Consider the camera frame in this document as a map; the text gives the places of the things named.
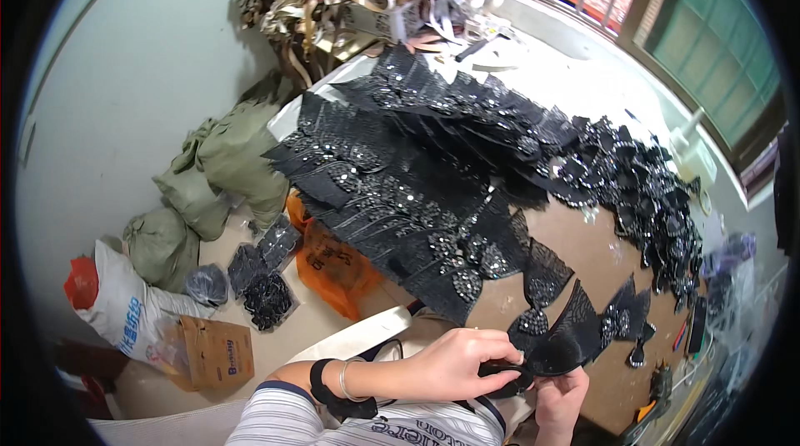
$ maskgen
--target red plastic bag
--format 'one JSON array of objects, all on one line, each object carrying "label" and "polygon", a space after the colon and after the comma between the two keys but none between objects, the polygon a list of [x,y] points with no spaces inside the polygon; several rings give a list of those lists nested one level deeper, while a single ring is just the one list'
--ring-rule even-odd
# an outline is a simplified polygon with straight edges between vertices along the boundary
[{"label": "red plastic bag", "polygon": [[305,207],[292,193],[286,200],[289,219],[303,233],[297,252],[297,275],[308,288],[349,320],[360,321],[358,299],[381,281],[369,259],[339,240],[333,232],[312,218],[305,218]]},{"label": "red plastic bag", "polygon": [[79,256],[70,261],[72,271],[64,282],[64,293],[73,309],[88,309],[95,305],[100,288],[95,261]]}]

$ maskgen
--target human hand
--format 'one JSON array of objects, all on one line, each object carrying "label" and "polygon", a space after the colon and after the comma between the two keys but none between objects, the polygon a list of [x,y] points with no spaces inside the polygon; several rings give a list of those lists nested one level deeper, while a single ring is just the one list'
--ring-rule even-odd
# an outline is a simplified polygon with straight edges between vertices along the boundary
[{"label": "human hand", "polygon": [[589,376],[578,366],[553,378],[535,377],[536,424],[556,435],[572,435],[583,398],[589,390]]},{"label": "human hand", "polygon": [[395,361],[393,379],[400,388],[393,397],[425,401],[459,401],[496,391],[519,377],[500,371],[479,377],[478,366],[489,360],[521,364],[523,355],[505,331],[455,328],[412,357]]}]

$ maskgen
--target tile floor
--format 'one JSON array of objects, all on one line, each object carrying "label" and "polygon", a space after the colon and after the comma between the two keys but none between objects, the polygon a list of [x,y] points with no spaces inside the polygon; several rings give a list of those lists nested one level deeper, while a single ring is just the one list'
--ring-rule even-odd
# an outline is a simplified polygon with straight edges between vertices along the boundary
[{"label": "tile floor", "polygon": [[[240,243],[252,243],[250,231],[243,225],[247,210],[236,211],[228,219],[222,236],[210,243],[200,243],[201,265],[216,263],[225,269]],[[120,411],[118,420],[165,416],[184,411],[207,408],[214,404],[250,397],[263,377],[280,367],[299,351],[333,335],[353,322],[340,316],[316,293],[305,287],[298,278],[295,262],[289,264],[284,277],[300,301],[297,310],[272,332],[259,332],[242,306],[243,300],[229,300],[211,317],[250,327],[255,361],[255,377],[239,388],[182,391],[163,373],[138,361],[130,361],[117,378],[114,398]],[[391,281],[375,288],[359,304],[362,318],[393,308],[408,305],[414,297]]]}]

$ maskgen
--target striped shirt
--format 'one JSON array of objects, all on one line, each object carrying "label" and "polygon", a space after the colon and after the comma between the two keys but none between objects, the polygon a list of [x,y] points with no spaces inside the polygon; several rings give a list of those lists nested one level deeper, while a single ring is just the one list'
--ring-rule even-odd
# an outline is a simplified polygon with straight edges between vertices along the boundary
[{"label": "striped shirt", "polygon": [[308,392],[292,383],[267,381],[256,389],[226,444],[305,446],[500,446],[505,422],[485,398],[459,403],[397,401],[374,419],[348,418],[325,429]]}]

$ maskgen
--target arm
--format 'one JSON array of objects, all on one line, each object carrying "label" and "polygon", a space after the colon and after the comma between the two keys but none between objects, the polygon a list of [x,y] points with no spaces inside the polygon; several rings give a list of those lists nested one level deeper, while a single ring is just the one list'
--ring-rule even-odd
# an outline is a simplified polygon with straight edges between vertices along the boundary
[{"label": "arm", "polygon": [[[472,399],[501,388],[519,377],[518,371],[501,371],[478,376],[478,366],[488,360],[505,359],[519,364],[523,356],[508,335],[497,330],[450,330],[414,356],[400,361],[347,365],[345,387],[353,397],[380,396],[421,401]],[[314,361],[286,364],[266,377],[267,381],[293,383],[311,390],[309,372]],[[322,372],[322,382],[338,397],[343,361],[330,361]]]},{"label": "arm", "polygon": [[539,426],[535,446],[569,446],[583,398],[589,390],[589,376],[577,367],[555,378],[537,377],[534,385]]}]

